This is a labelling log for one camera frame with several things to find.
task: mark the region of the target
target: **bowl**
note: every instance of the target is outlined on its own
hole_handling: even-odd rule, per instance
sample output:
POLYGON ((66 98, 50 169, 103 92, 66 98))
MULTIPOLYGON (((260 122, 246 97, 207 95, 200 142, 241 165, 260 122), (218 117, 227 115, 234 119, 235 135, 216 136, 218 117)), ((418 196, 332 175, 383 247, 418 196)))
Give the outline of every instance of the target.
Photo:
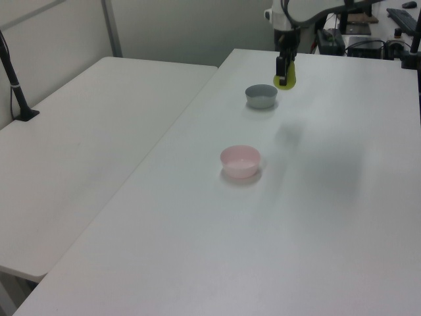
POLYGON ((257 84, 245 90, 245 96, 249 106, 255 109, 267 109, 273 107, 278 89, 268 84, 257 84))
POLYGON ((260 163, 260 153, 247 145, 229 147, 221 153, 220 158, 225 173, 237 179, 253 176, 260 163))

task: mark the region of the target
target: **black stand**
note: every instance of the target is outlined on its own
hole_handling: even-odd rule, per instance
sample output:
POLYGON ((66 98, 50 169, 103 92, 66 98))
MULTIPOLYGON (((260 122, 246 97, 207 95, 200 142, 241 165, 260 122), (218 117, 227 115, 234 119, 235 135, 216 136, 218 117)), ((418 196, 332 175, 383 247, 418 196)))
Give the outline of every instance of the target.
POLYGON ((33 117, 37 116, 39 114, 39 111, 32 110, 26 103, 24 93, 22 92, 18 78, 16 77, 16 73, 14 72, 11 58, 6 48, 6 43, 4 43, 2 40, 3 35, 1 34, 1 32, 0 35, 0 59, 3 63, 3 67, 5 67, 7 77, 9 78, 9 82, 11 83, 11 87, 13 89, 14 95, 16 96, 16 100, 18 100, 20 107, 20 115, 18 115, 14 119, 23 120, 24 122, 27 122, 33 117))
POLYGON ((421 11, 416 22, 415 35, 410 46, 410 51, 404 52, 402 59, 402 68, 404 69, 418 69, 418 62, 421 59, 421 54, 418 52, 421 40, 421 11))

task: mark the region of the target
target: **white table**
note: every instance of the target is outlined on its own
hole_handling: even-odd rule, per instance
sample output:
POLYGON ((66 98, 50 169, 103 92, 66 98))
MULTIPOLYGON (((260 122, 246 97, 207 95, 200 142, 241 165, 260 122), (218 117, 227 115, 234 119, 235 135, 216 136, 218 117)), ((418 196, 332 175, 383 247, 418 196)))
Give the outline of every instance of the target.
POLYGON ((215 67, 104 58, 0 131, 0 271, 40 281, 215 67))
MULTIPOLYGON (((374 3, 372 5, 372 14, 379 20, 378 23, 370 24, 371 35, 343 35, 343 41, 345 42, 345 46, 348 47, 349 38, 351 36, 359 36, 359 37, 372 37, 372 38, 380 38, 383 41, 390 40, 393 38, 395 33, 395 29, 399 26, 393 21, 391 18, 388 18, 387 15, 387 8, 392 9, 402 9, 402 4, 408 1, 405 0, 385 0, 379 3, 374 3)), ((421 1, 417 0, 418 6, 414 9, 407 9, 408 13, 412 15, 415 20, 418 20, 418 15, 421 9, 421 1)), ((335 17, 329 16, 329 19, 326 21, 324 26, 325 29, 335 28, 335 17)), ((339 28, 339 19, 336 21, 336 28, 339 28)), ((412 44, 412 36, 408 36, 406 33, 402 34, 401 40, 403 40, 408 45, 412 44)))
POLYGON ((249 109, 276 55, 227 58, 16 316, 421 314, 416 72, 299 54, 249 109), (258 175, 221 172, 234 144, 258 175))

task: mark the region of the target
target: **wall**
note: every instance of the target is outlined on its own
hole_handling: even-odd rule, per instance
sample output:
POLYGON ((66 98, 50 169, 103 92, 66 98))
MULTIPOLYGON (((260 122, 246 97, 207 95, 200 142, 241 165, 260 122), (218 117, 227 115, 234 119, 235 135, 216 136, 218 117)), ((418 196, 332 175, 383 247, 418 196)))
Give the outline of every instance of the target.
POLYGON ((272 0, 112 0, 124 57, 220 66, 233 48, 273 50, 272 0))
MULTIPOLYGON (((3 35, 30 107, 100 58, 112 55, 100 0, 66 0, 3 35)), ((0 66, 0 129, 11 121, 9 87, 0 66)))

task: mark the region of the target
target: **gray bowl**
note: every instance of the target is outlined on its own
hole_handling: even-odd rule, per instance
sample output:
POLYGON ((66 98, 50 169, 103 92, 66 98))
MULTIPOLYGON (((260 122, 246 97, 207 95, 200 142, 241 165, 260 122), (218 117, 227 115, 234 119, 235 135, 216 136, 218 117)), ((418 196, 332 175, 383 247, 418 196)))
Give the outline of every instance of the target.
POLYGON ((245 90, 245 96, 250 107, 255 109, 267 109, 273 107, 278 89, 268 84, 257 84, 245 90))

